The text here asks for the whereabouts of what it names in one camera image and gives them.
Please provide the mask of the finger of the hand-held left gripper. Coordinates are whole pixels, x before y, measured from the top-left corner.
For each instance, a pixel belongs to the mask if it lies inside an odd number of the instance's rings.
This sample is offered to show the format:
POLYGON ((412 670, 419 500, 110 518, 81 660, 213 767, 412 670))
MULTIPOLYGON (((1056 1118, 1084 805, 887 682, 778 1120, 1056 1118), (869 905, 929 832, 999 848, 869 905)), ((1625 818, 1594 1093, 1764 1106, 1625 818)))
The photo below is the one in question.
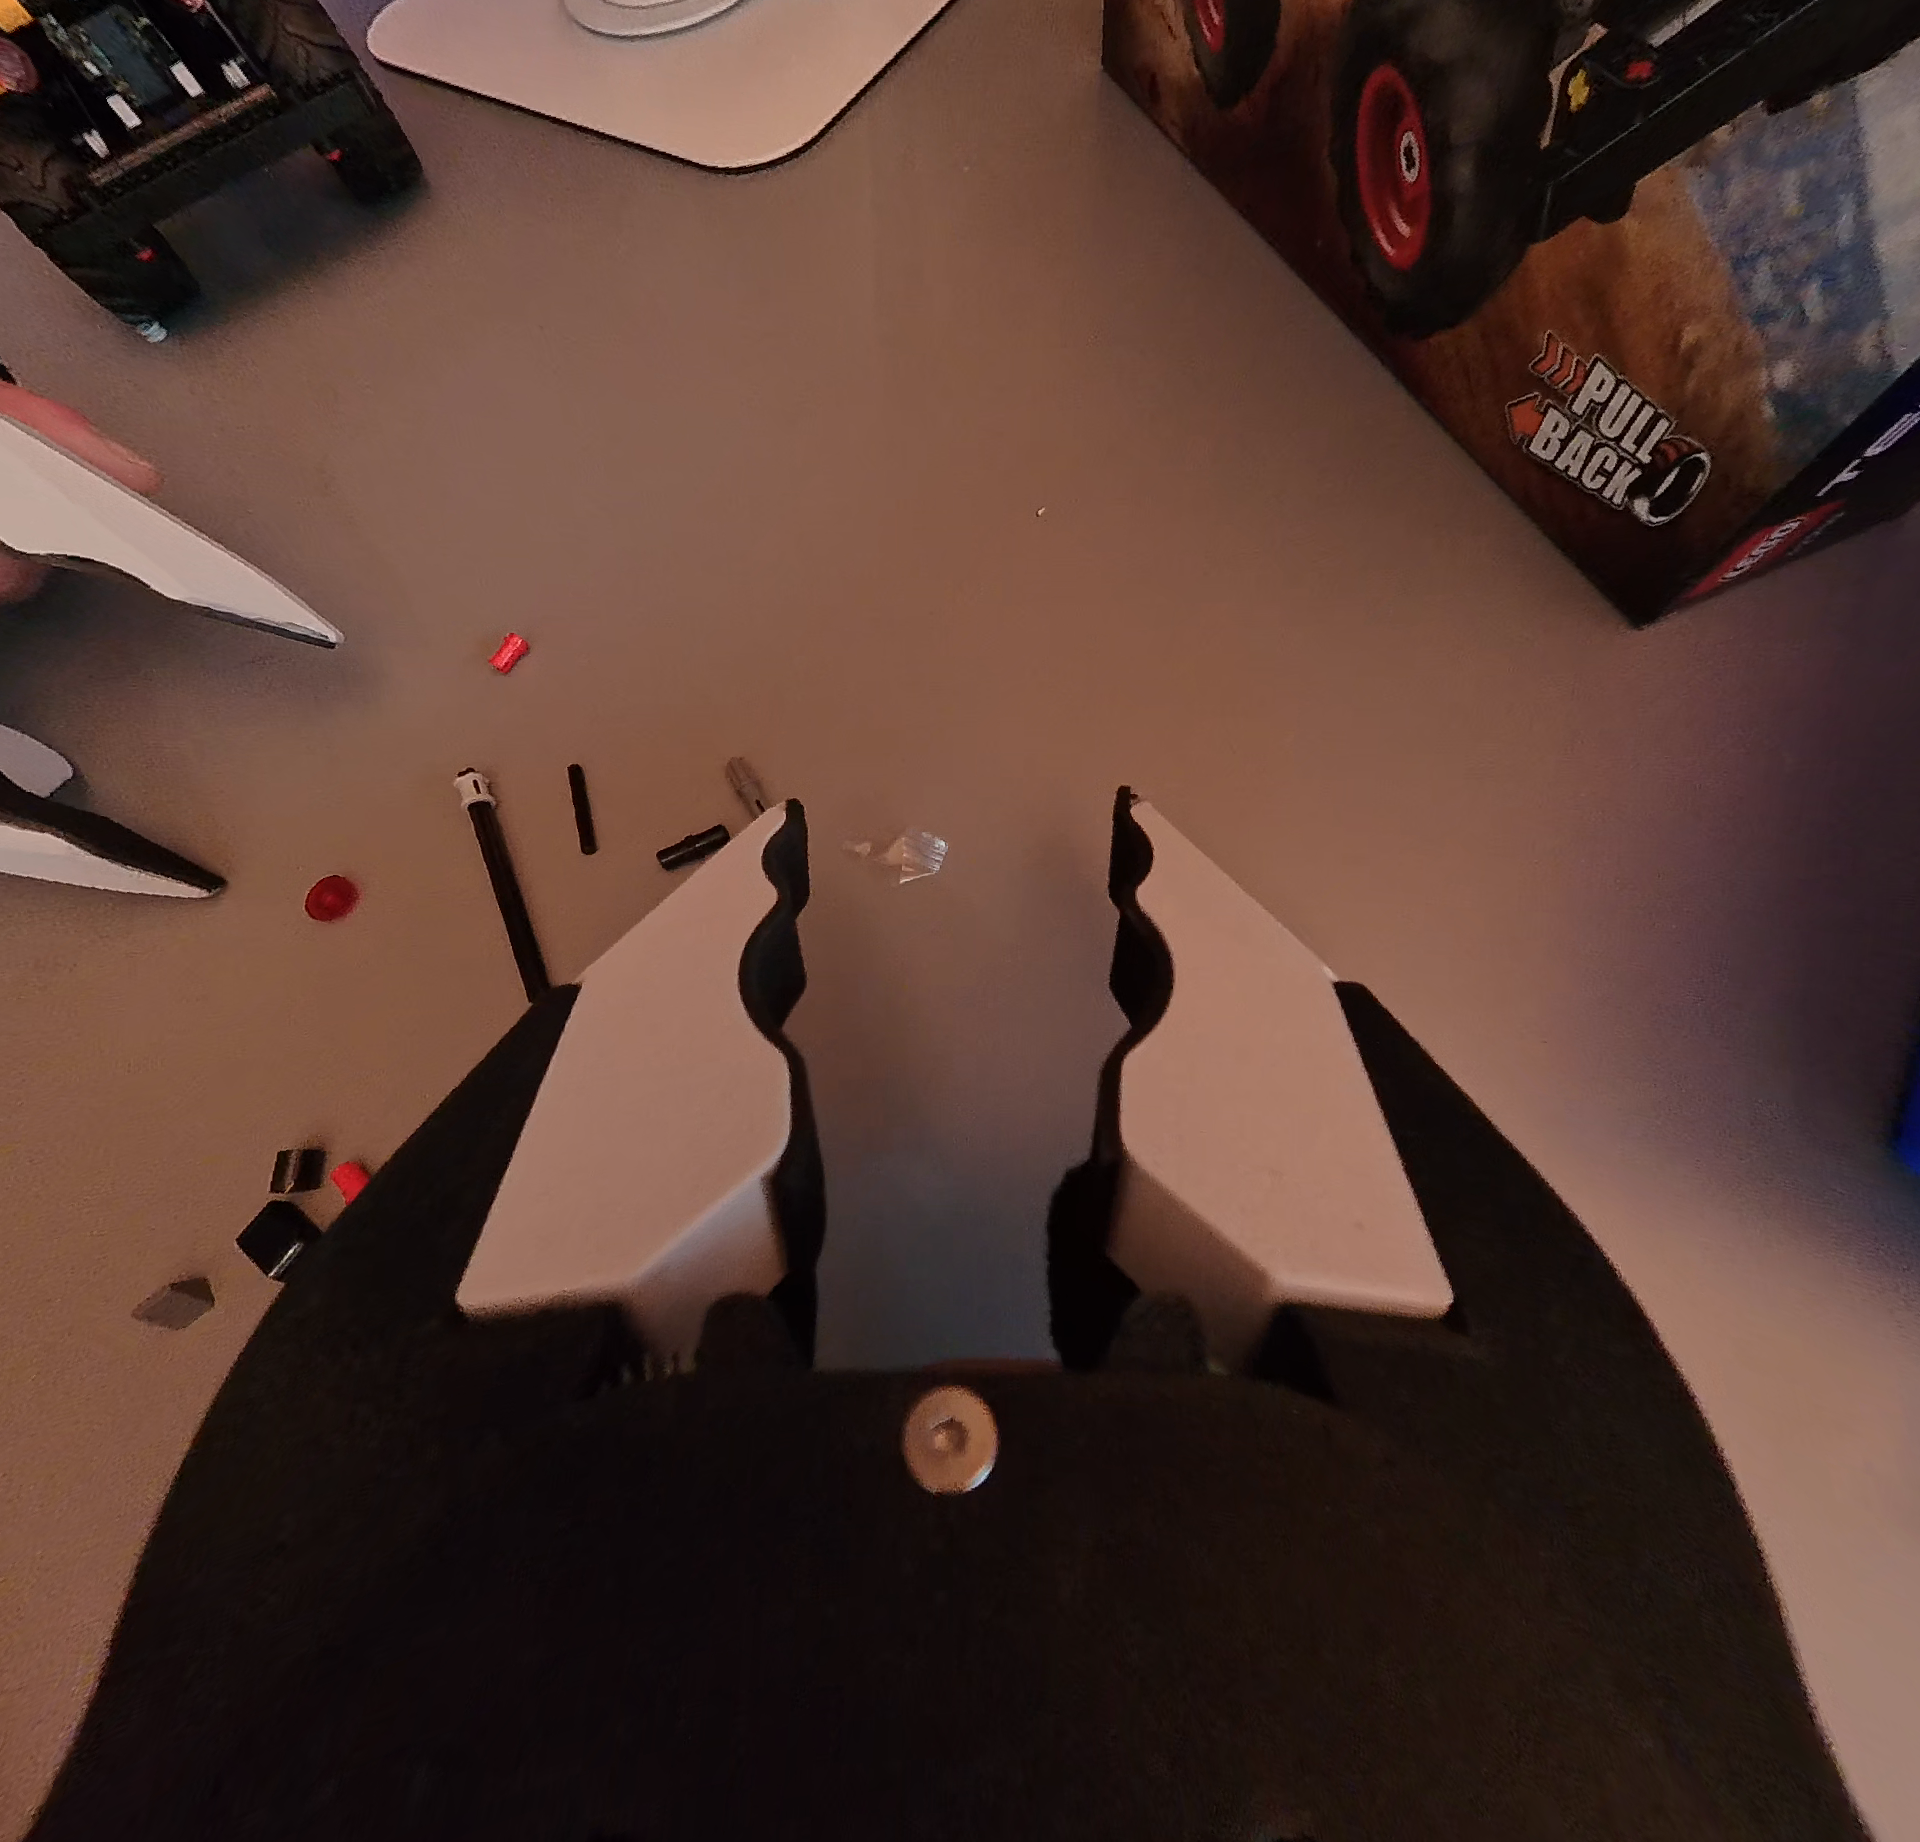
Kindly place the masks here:
POLYGON ((2 545, 23 560, 112 576, 218 621, 320 648, 343 631, 298 595, 152 500, 2 423, 2 545))
POLYGON ((208 899, 224 880, 117 821, 77 807, 59 793, 74 767, 59 751, 2 728, 2 869, 95 892, 208 899))

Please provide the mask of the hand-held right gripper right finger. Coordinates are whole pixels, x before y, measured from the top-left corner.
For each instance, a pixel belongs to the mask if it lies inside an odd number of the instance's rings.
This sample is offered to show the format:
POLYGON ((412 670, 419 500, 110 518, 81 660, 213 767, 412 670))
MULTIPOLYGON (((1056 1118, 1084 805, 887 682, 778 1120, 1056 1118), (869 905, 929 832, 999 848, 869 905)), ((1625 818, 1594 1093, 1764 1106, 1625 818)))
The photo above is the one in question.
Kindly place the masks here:
POLYGON ((1336 975, 1131 788, 1108 899, 1122 1031, 1045 1222, 1061 1362, 1100 1366, 1146 1297, 1186 1303, 1225 1373, 1286 1310, 1443 1324, 1452 1284, 1336 975))

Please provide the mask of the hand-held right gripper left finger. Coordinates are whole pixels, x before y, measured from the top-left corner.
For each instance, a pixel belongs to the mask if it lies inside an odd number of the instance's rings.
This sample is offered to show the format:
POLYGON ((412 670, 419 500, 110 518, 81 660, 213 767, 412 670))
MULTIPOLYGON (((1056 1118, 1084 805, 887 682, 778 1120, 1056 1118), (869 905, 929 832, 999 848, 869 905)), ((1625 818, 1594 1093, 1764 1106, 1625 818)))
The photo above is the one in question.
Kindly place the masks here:
POLYGON ((784 1033, 807 893, 788 799, 583 973, 457 1287, 464 1316, 613 1305, 686 1364, 709 1305, 752 1296, 813 1362, 826 1164, 784 1033))

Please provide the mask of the brick-built monster truck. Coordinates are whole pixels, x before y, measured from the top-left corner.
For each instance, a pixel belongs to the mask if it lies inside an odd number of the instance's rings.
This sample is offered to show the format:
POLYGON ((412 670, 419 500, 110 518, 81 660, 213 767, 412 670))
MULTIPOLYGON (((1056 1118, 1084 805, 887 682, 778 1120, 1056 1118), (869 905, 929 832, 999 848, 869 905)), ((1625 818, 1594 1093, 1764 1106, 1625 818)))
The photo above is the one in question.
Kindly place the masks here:
POLYGON ((146 341, 200 295, 159 224, 295 149, 359 203, 422 180, 320 0, 2 0, 2 213, 146 341))

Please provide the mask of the grey desk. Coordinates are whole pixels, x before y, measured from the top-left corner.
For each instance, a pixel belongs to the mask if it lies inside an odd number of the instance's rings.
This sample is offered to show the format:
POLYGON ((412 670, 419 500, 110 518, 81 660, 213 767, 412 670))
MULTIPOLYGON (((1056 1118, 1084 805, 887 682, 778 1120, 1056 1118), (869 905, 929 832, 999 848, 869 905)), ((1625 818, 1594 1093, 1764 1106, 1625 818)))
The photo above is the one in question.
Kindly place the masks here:
POLYGON ((1098 40, 1100 0, 961 0, 747 176, 388 76, 424 193, 295 158, 211 201, 162 345, 5 234, 22 383, 344 631, 89 576, 5 613, 5 720, 227 876, 5 882, 5 1837, 279 1297, 233 1247, 276 1150, 386 1164, 524 1010, 457 768, 573 979, 736 754, 813 832, 826 1362, 1043 1354, 1130 783, 1582 1215, 1916 1837, 1916 535, 1625 627, 1098 40), (934 879, 839 848, 904 828, 934 879), (191 1276, 200 1324, 133 1321, 191 1276))

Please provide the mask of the person's left hand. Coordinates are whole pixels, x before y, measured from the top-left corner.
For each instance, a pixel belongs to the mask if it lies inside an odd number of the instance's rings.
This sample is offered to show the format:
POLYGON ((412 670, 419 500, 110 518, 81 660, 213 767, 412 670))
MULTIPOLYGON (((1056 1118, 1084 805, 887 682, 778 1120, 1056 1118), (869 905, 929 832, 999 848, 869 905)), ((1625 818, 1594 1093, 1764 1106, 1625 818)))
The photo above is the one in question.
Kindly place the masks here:
POLYGON ((160 488, 154 462, 108 438, 81 412, 49 400, 11 379, 2 379, 2 418, 138 494, 154 497, 160 488))

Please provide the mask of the long black axle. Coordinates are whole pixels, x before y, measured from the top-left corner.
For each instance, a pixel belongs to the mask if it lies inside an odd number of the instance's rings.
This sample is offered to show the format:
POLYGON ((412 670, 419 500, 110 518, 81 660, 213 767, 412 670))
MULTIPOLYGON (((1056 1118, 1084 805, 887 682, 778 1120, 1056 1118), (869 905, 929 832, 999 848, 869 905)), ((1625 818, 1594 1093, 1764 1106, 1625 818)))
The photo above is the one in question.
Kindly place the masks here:
POLYGON ((492 887, 492 899, 501 914, 509 953, 524 989, 524 1000, 533 1004, 548 992, 550 982, 523 887, 512 863, 509 844, 498 814, 492 787, 482 771, 471 767, 459 771, 453 787, 482 853, 492 887))

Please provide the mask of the black connector piece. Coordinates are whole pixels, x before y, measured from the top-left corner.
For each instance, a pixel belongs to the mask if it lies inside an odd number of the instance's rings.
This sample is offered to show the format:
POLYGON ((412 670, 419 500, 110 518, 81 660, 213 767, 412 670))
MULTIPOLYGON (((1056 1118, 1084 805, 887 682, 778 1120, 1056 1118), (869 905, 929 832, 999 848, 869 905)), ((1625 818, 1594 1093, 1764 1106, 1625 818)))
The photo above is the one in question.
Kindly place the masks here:
POLYGON ((283 1280, 301 1255, 321 1237, 324 1229, 291 1198, 274 1196, 233 1245, 262 1276, 283 1280))

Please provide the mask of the white book stand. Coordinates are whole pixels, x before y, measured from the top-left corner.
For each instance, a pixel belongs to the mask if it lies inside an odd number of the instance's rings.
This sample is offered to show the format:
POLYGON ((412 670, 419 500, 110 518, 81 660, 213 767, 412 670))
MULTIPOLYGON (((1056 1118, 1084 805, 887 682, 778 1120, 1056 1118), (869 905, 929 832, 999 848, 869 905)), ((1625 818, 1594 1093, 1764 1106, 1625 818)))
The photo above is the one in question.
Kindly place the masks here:
POLYGON ((384 65, 689 164, 818 139, 954 0, 395 0, 384 65))

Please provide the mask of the monster truck toy box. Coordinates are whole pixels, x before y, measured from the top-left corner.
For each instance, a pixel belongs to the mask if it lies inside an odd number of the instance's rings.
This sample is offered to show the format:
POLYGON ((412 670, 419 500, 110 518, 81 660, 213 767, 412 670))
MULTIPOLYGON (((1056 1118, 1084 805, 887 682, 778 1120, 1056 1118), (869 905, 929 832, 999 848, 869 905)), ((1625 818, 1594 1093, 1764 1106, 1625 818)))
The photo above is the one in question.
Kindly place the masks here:
POLYGON ((1101 58, 1631 624, 1916 510, 1918 0, 1105 0, 1101 58))

